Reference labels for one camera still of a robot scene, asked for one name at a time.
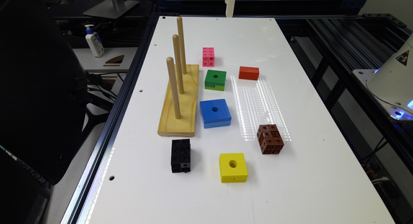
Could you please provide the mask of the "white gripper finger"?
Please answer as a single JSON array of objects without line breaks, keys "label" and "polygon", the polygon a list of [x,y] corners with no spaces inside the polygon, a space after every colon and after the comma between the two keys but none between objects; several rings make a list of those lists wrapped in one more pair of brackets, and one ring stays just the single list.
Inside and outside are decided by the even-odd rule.
[{"label": "white gripper finger", "polygon": [[225,0],[225,4],[227,5],[225,11],[226,17],[233,17],[235,0]]}]

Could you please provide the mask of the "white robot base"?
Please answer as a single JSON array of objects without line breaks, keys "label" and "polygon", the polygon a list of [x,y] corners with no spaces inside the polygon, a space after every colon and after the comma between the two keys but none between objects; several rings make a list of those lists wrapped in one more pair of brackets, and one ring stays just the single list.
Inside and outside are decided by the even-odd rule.
[{"label": "white robot base", "polygon": [[353,74],[391,118],[412,121],[412,37],[379,69],[358,69]]}]

